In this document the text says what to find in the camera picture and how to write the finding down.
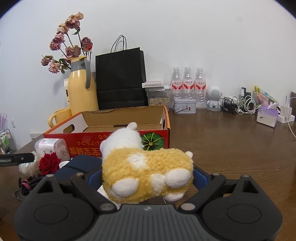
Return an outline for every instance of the orange box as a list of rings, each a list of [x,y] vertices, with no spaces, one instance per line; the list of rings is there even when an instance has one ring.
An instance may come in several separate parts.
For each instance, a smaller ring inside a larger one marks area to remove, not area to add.
[[[101,156],[100,144],[111,133],[136,122],[145,150],[170,146],[170,121],[165,106],[143,106],[77,113],[44,133],[66,141],[70,157]]]

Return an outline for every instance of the robot speaker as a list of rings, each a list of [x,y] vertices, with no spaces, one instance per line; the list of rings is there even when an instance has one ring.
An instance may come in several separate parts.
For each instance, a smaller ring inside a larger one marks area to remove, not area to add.
[[[207,106],[206,108],[208,110],[211,111],[220,111],[220,103],[219,103],[219,99],[222,96],[222,92],[220,90],[220,87],[218,86],[210,86],[207,90],[207,97],[208,97],[208,101],[207,101]]]

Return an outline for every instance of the pumpkin image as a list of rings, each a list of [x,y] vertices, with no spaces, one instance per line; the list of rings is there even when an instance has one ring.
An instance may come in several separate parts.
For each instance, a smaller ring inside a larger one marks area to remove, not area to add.
[[[141,138],[144,150],[159,150],[160,148],[164,148],[165,146],[164,138],[154,132],[149,132],[141,135]]]

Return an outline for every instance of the plush toy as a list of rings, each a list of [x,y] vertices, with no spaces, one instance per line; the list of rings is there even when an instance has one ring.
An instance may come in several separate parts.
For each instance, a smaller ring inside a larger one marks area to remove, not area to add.
[[[116,203],[139,203],[161,195],[167,201],[183,197],[193,180],[192,152],[143,150],[137,124],[116,130],[100,145],[103,187]]]

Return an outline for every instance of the white plush ear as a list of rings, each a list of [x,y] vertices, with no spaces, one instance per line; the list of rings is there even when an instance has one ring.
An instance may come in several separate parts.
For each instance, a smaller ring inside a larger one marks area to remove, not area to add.
[[[189,156],[190,158],[193,157],[193,153],[192,153],[191,151],[187,151],[187,152],[185,152],[185,154],[186,154],[187,156]]]
[[[126,127],[127,129],[130,129],[130,130],[136,130],[138,127],[137,123],[136,122],[131,122],[128,124],[128,126]]]

